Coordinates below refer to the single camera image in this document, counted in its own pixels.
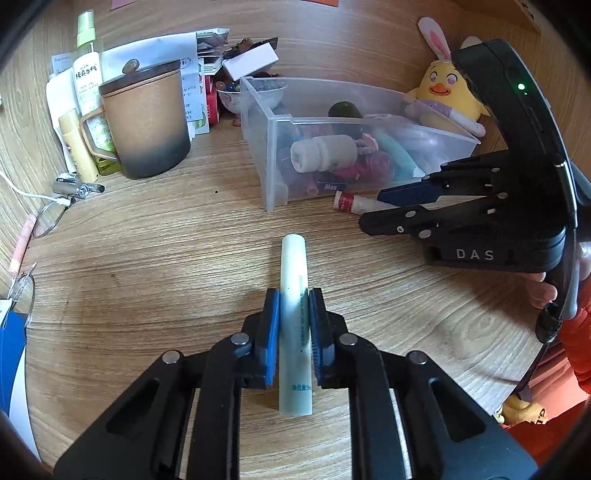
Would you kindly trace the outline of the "right hand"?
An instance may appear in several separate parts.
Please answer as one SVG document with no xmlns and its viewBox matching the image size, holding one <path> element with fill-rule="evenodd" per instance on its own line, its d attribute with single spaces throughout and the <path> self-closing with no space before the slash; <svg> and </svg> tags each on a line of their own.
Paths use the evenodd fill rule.
<svg viewBox="0 0 591 480">
<path fill-rule="evenodd" d="M 582 242 L 578 245 L 579 278 L 581 281 L 586 280 L 590 275 L 590 252 L 589 242 Z M 521 277 L 525 279 L 525 289 L 533 307 L 542 309 L 549 302 L 556 300 L 558 290 L 545 281 L 545 273 L 522 273 Z"/>
</svg>

